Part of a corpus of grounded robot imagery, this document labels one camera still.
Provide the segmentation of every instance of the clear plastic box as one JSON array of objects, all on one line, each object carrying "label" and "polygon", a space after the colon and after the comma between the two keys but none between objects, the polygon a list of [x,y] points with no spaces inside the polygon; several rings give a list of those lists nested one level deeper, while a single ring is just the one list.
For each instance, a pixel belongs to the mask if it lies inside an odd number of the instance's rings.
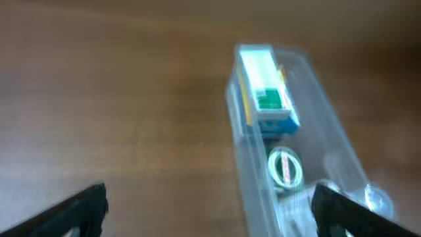
[{"label": "clear plastic box", "polygon": [[[274,50],[277,63],[283,67],[287,89],[299,116],[301,127],[292,135],[265,140],[251,106],[253,124],[244,122],[243,100],[252,103],[248,93],[241,93],[237,77],[238,56],[226,88],[226,99],[232,125],[236,163],[243,205],[251,237],[317,236],[316,223],[309,208],[314,185],[324,180],[349,194],[355,201],[366,199],[370,183],[325,93],[304,54],[296,49]],[[298,192],[279,195],[268,172],[268,146],[281,145],[299,155],[305,184]],[[393,216],[393,204],[383,209]]]}]

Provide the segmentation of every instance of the green label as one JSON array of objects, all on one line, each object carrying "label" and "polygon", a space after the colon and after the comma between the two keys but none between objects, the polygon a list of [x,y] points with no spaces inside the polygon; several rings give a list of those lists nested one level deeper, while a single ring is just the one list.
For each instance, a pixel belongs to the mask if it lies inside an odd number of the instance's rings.
[{"label": "green label", "polygon": [[265,89],[257,92],[260,109],[282,109],[281,97],[277,89]]}]

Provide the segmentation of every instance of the transparent plastic container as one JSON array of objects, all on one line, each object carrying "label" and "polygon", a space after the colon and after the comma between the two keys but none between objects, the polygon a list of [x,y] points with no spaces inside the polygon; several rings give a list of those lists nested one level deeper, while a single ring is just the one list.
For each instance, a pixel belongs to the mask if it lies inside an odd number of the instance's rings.
[{"label": "transparent plastic container", "polygon": [[[304,54],[289,48],[274,52],[277,63],[283,67],[287,89],[300,119],[298,132],[279,139],[264,139],[253,106],[250,107],[252,126],[244,123],[243,100],[252,103],[252,98],[249,86],[246,85],[246,96],[240,91],[236,72],[239,59],[226,88],[249,235],[317,236],[309,208],[315,184],[327,182],[360,201],[366,200],[364,190],[370,182]],[[275,191],[268,172],[268,147],[279,145],[299,155],[305,183],[297,192],[279,195]],[[392,208],[387,215],[393,215],[392,203],[381,208]]]}]

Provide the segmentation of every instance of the clear plastic piece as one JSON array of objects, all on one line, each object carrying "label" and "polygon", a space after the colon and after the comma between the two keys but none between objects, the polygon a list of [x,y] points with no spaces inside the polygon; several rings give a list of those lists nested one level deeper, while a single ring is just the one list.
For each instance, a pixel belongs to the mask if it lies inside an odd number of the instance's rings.
[{"label": "clear plastic piece", "polygon": [[[393,218],[393,203],[385,192],[370,185],[310,64],[296,49],[277,48],[272,54],[282,69],[299,128],[283,134],[263,132],[261,114],[254,106],[255,95],[239,54],[243,49],[260,47],[271,48],[270,45],[237,47],[236,62],[226,88],[249,235],[317,236],[310,210],[317,182],[325,182],[372,211],[378,210],[379,215]],[[304,182],[294,190],[279,192],[270,174],[268,157],[277,147],[293,150],[302,166]]]}]

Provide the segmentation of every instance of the wood grain surface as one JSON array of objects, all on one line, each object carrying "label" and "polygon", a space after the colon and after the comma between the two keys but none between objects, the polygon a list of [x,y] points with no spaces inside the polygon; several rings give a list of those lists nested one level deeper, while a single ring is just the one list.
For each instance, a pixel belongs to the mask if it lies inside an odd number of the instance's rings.
[{"label": "wood grain surface", "polygon": [[369,177],[421,232],[418,1],[3,1],[0,230],[103,180],[103,236],[246,236],[237,43],[309,52]]}]

